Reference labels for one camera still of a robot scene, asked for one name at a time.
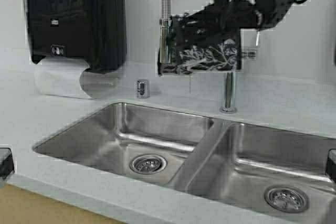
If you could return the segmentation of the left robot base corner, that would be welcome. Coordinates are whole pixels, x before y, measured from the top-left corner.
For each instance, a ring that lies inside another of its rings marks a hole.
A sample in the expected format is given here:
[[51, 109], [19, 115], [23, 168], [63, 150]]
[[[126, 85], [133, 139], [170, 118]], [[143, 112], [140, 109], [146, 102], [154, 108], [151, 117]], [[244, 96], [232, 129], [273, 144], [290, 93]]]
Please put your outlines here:
[[0, 175], [4, 182], [11, 174], [15, 172], [12, 150], [10, 148], [1, 148]]

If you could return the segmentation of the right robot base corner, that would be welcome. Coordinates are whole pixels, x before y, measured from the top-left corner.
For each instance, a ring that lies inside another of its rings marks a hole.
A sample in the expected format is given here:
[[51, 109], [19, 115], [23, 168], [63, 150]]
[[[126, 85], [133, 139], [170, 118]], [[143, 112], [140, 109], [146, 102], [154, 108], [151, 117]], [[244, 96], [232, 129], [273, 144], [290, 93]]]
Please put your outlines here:
[[336, 150], [330, 150], [327, 157], [326, 163], [326, 174], [335, 183], [336, 182], [336, 160], [335, 160]]

